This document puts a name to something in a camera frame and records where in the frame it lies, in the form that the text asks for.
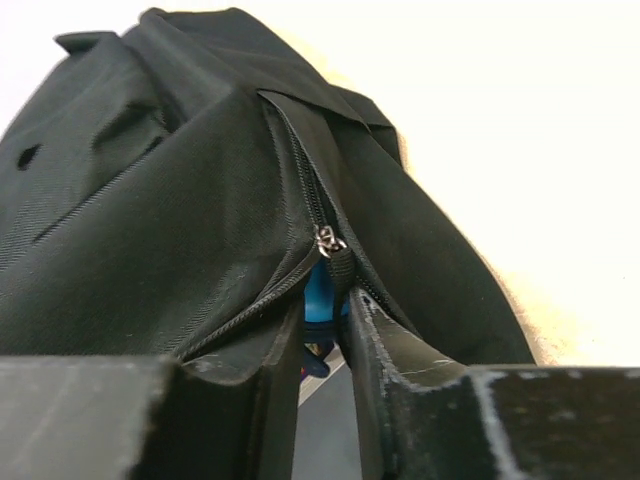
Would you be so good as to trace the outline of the black backpack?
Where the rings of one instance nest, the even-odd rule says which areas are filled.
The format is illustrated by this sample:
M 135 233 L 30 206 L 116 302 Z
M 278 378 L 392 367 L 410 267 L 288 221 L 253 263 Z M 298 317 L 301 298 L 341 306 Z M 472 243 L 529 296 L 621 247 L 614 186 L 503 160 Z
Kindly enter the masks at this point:
M 532 361 L 394 126 L 257 19 L 152 9 L 57 43 L 1 141 L 3 354 L 195 358 L 298 293 L 328 227 L 354 283 L 443 354 Z

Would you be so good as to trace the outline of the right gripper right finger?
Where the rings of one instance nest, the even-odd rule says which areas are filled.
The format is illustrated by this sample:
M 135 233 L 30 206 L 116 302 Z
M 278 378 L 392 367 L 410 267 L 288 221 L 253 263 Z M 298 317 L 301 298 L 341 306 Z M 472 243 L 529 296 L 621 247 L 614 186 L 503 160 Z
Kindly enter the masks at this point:
M 465 366 L 349 298 L 366 479 L 635 479 L 635 368 Z

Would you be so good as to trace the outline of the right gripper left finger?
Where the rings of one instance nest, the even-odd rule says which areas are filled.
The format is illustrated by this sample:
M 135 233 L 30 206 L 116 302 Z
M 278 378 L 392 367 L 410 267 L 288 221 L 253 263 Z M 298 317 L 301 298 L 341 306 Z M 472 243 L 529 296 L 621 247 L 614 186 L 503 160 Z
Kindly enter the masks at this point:
M 5 479 L 287 479 L 304 305 L 186 364 L 167 357 L 5 357 Z

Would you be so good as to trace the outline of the blue zip pencil case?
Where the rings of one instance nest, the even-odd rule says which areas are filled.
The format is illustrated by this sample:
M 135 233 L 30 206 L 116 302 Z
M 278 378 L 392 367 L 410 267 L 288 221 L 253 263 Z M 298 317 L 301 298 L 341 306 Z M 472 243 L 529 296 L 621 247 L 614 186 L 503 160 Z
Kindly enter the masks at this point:
M 300 380 L 309 377 L 324 379 L 331 370 L 328 357 L 337 349 L 333 320 L 335 291 L 326 259 L 321 259 L 311 270 L 304 295 L 304 350 Z

